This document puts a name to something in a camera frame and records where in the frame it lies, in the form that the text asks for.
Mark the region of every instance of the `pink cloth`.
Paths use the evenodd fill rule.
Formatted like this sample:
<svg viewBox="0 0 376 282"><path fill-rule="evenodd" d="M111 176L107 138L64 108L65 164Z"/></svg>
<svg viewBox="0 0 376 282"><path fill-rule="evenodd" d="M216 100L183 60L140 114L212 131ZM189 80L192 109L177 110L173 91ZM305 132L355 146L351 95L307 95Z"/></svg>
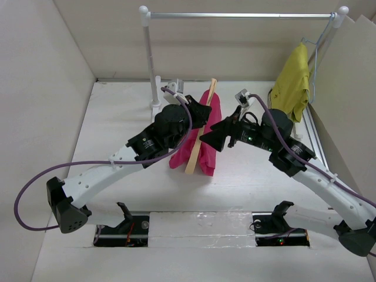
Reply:
<svg viewBox="0 0 376 282"><path fill-rule="evenodd" d="M208 95L209 90L206 90L200 99L201 104L206 105ZM222 120L220 101L216 93L213 94L210 106L212 110L209 116L209 120L207 121L207 125L205 126L204 134L212 131L210 127ZM199 129L192 130L187 142L177 151L175 155L171 157L170 167L172 169L177 168L184 162L188 162L194 143L196 142L198 132ZM214 175L214 169L216 168L216 153L217 151L210 147L208 144L205 144L203 142L201 143L198 162L200 163L200 167L203 173L205 173L206 175Z"/></svg>

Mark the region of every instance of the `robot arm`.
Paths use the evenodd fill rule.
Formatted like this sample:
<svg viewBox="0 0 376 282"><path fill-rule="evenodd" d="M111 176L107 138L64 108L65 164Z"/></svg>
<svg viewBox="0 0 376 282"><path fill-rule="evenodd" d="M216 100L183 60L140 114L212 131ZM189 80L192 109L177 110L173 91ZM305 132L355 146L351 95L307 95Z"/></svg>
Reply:
<svg viewBox="0 0 376 282"><path fill-rule="evenodd" d="M186 96L186 107L192 119L192 129L206 124L212 111L210 106L196 102ZM109 156L112 165L91 167L80 175L59 180L57 177L47 182L48 203L62 233L71 233L81 228L92 215L86 203L103 189L121 178L152 165L126 164L127 161L159 160L174 149L189 129L189 117L182 105L167 105L155 116L155 122L135 137L129 139L119 151ZM124 212L125 220L117 228L129 223L129 211L118 203Z"/></svg>
<svg viewBox="0 0 376 282"><path fill-rule="evenodd" d="M289 153L277 138L272 123L265 113L261 123L252 114L255 122L242 115L241 107L229 117L211 126L212 131L201 136L201 141L217 151L222 151L226 137L230 136L228 147L241 141L271 152L269 161L288 176L311 189L328 203L333 210L316 211L300 207L292 202L283 201L274 209L269 222L260 223L278 230L289 231L291 228L304 228L330 236L358 256L366 256L376 242L376 209L367 202L340 189L334 182L351 190L337 176L332 174L315 158L314 152L301 142L290 137L293 123L286 114L277 109L270 109L271 117L277 124L278 131L290 151L303 159L304 163L312 164L326 172L328 180L311 166L305 165Z"/></svg>

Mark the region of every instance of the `screw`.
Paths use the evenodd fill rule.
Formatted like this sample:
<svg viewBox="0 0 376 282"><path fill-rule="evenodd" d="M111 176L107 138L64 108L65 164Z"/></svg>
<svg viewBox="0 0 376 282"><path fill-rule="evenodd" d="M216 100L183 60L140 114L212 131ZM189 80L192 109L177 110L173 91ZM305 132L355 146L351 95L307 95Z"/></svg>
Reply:
<svg viewBox="0 0 376 282"><path fill-rule="evenodd" d="M149 228L149 222L148 221L141 222L141 228L142 229L148 229Z"/></svg>
<svg viewBox="0 0 376 282"><path fill-rule="evenodd" d="M261 228L261 220L256 219L256 220L253 222L253 225L254 225L254 228Z"/></svg>

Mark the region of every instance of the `white floor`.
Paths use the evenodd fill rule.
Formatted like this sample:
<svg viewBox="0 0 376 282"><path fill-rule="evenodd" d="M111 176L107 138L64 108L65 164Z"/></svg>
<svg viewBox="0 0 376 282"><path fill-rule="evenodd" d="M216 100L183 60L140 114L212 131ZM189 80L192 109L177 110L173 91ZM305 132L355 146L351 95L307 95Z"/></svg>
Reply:
<svg viewBox="0 0 376 282"><path fill-rule="evenodd" d="M266 101L272 85L219 82L216 93L221 99L222 116L235 110L234 95L238 91L247 88ZM208 82L185 83L184 94L199 100L208 88ZM117 151L150 123L149 100L148 83L96 83L73 160L106 159ZM251 110L261 118L257 103ZM303 142L309 145L307 134L303 133ZM230 211L235 216L227 224L232 226L229 232L239 226L236 216L242 211L270 211L282 200L312 209L327 208L308 188L276 170L268 162L267 152L239 142L217 154L213 177L205 176L199 168L189 176L184 174L184 167L171 170L167 162L163 160L115 183L97 195L88 208L93 214L108 216L121 215L116 202L126 203L133 211ZM84 169L73 167L69 175ZM153 213L156 220L150 221L154 235L159 226L157 215ZM86 225L71 234L47 231L33 281L373 281L367 259L352 255L331 238L311 232L310 248L236 247L232 243L210 247L212 242L199 238L202 229L190 228L189 221L186 226L182 224L186 215L174 218L180 234L186 234L184 228L190 232L189 243L181 246L162 240L148 248L104 249L92 247L94 226ZM249 235L249 231L244 227L237 235Z"/></svg>

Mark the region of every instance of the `yellow shirt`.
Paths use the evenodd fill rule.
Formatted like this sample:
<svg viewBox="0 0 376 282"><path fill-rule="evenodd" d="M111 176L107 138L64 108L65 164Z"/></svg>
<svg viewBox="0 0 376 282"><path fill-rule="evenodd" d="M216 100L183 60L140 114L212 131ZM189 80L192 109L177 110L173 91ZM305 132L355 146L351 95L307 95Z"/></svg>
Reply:
<svg viewBox="0 0 376 282"><path fill-rule="evenodd" d="M272 109L280 109L293 122L300 122L308 105L309 79L307 47L300 43L287 59L270 93Z"/></svg>

